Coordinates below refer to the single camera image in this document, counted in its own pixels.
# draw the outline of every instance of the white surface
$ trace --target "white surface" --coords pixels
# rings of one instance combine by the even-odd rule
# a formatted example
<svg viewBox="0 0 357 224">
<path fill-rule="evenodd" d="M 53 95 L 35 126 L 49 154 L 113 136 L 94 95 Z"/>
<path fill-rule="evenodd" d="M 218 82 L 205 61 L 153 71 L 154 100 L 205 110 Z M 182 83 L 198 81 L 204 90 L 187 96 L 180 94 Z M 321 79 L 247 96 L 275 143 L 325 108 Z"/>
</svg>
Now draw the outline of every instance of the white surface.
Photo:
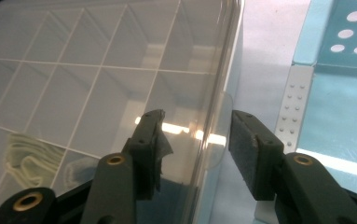
<svg viewBox="0 0 357 224">
<path fill-rule="evenodd" d="M 234 108 L 254 114 L 273 132 L 308 7 L 309 0 L 245 1 L 242 71 Z M 252 223 L 255 205 L 226 151 L 210 223 Z"/>
<path fill-rule="evenodd" d="M 296 150 L 313 72 L 313 67 L 304 65 L 292 66 L 289 71 L 275 129 L 276 136 L 284 144 L 285 154 Z"/>
</svg>

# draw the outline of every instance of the white tiled floor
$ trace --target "white tiled floor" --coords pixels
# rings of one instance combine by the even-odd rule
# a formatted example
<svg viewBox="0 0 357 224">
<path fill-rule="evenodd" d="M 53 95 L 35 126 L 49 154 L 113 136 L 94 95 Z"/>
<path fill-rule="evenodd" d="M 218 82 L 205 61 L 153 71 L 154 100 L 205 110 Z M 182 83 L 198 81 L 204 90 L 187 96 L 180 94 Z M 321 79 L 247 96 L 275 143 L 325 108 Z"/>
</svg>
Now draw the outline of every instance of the white tiled floor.
<svg viewBox="0 0 357 224">
<path fill-rule="evenodd" d="M 309 0 L 246 0 L 243 57 L 234 108 L 274 132 L 285 82 Z M 210 223 L 253 223 L 256 202 L 226 151 Z"/>
</svg>

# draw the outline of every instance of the brass insert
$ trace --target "brass insert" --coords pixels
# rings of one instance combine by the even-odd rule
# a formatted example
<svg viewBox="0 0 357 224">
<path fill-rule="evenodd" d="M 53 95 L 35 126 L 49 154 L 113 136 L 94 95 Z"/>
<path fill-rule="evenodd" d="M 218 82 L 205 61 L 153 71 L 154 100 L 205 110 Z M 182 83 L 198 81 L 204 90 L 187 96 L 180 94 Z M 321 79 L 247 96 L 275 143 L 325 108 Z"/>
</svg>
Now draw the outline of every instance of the brass insert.
<svg viewBox="0 0 357 224">
<path fill-rule="evenodd" d="M 40 192 L 31 192 L 19 198 L 13 204 L 13 210 L 17 212 L 24 212 L 30 208 L 36 207 L 42 201 L 42 194 Z"/>
<path fill-rule="evenodd" d="M 294 156 L 294 160 L 302 165 L 312 165 L 312 159 L 305 155 Z"/>
<path fill-rule="evenodd" d="M 125 158 L 122 156 L 113 156 L 108 158 L 107 163 L 110 165 L 119 165 L 125 161 Z"/>
</svg>

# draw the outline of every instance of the teal surface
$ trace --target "teal surface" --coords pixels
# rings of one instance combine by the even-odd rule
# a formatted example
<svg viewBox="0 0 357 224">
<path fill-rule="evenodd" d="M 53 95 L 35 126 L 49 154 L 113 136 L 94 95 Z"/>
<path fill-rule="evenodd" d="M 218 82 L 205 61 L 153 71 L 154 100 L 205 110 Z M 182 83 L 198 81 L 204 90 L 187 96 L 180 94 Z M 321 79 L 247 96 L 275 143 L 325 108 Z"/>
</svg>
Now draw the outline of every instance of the teal surface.
<svg viewBox="0 0 357 224">
<path fill-rule="evenodd" d="M 298 147 L 357 163 L 357 69 L 317 67 Z M 330 171 L 357 192 L 357 175 Z"/>
<path fill-rule="evenodd" d="M 323 36 L 335 5 L 334 0 L 312 0 L 297 42 L 294 64 L 313 66 L 318 59 Z"/>
<path fill-rule="evenodd" d="M 357 68 L 357 0 L 336 1 L 317 64 Z"/>
</svg>

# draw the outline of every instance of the transparent plastic container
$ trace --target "transparent plastic container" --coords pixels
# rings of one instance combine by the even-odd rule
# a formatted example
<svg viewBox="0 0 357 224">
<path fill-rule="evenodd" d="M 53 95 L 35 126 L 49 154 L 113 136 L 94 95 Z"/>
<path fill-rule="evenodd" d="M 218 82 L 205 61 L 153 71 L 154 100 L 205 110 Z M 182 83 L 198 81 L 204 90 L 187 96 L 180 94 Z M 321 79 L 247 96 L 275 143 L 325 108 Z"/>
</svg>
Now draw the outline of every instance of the transparent plastic container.
<svg viewBox="0 0 357 224">
<path fill-rule="evenodd" d="M 138 222 L 207 222 L 242 9 L 239 0 L 0 3 L 0 204 L 29 186 L 61 195 L 91 179 L 144 112 L 163 109 L 173 154 L 161 192 L 137 203 Z M 46 169 L 42 156 L 57 165 Z"/>
</svg>

